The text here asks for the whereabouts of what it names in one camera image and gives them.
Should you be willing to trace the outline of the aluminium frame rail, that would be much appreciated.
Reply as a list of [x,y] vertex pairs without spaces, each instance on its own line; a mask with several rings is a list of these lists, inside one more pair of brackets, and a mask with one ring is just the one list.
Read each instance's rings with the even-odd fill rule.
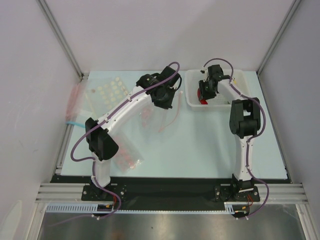
[[84,183],[42,183],[36,203],[77,203],[81,202]]

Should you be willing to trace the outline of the red toy chili pepper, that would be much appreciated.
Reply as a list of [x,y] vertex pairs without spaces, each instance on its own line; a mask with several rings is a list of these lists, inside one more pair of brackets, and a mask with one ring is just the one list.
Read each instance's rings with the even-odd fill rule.
[[200,89],[197,90],[197,97],[198,97],[198,101],[200,102],[201,105],[207,105],[208,104],[208,102],[203,98]]

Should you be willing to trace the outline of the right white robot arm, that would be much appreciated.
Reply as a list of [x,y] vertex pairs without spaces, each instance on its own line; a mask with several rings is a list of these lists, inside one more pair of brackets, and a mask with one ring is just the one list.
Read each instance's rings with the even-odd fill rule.
[[204,79],[198,82],[198,100],[205,103],[218,94],[224,96],[231,105],[229,129],[235,137],[236,164],[232,174],[230,194],[242,201],[254,190],[252,173],[252,152],[254,138],[258,131],[264,130],[261,125],[261,105],[257,97],[246,96],[233,82],[232,74],[226,75],[219,64],[211,65],[200,71]]

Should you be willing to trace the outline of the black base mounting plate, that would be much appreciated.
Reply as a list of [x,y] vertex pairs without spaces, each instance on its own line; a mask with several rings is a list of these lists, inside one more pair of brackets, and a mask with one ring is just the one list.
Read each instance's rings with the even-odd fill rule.
[[84,202],[115,202],[122,211],[217,211],[226,202],[244,205],[260,201],[258,188],[238,192],[227,178],[112,177],[104,189],[88,176],[52,177],[52,184],[81,184]]

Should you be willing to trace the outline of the clear strawberry zip bag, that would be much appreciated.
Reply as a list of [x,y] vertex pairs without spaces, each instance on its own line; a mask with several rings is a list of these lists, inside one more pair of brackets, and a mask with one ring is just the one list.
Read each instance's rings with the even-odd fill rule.
[[163,133],[170,125],[177,121],[182,106],[183,91],[173,97],[173,107],[162,109],[152,103],[145,106],[139,114],[139,123],[143,130],[150,133]]

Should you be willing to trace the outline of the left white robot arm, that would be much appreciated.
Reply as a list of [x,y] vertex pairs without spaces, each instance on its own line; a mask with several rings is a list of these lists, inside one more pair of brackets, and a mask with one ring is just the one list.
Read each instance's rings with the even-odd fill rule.
[[133,115],[149,104],[168,110],[178,87],[176,82],[182,83],[178,70],[166,66],[161,73],[145,74],[135,83],[132,91],[110,112],[97,120],[89,118],[85,122],[88,148],[94,158],[91,180],[94,183],[92,194],[99,200],[105,200],[110,195],[111,159],[120,147],[115,140],[118,130]]

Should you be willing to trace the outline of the strawberry zip bag on table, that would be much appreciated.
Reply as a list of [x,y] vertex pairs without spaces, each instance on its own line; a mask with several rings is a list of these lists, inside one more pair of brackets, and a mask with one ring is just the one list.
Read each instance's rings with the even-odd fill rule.
[[125,174],[135,169],[144,161],[138,148],[125,135],[117,135],[115,142],[118,145],[118,151],[113,157],[113,162],[121,173]]

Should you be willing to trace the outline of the white perforated plastic basket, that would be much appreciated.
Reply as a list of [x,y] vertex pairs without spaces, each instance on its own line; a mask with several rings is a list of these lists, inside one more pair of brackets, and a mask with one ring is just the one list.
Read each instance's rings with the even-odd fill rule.
[[[201,73],[200,69],[187,70],[185,73],[185,98],[191,110],[200,112],[230,111],[231,104],[221,94],[217,94],[215,98],[207,100],[207,104],[200,103],[198,98],[199,81],[204,79],[205,74]],[[248,96],[251,94],[248,81],[242,70],[234,70],[232,81],[236,85],[236,87],[245,95]]]

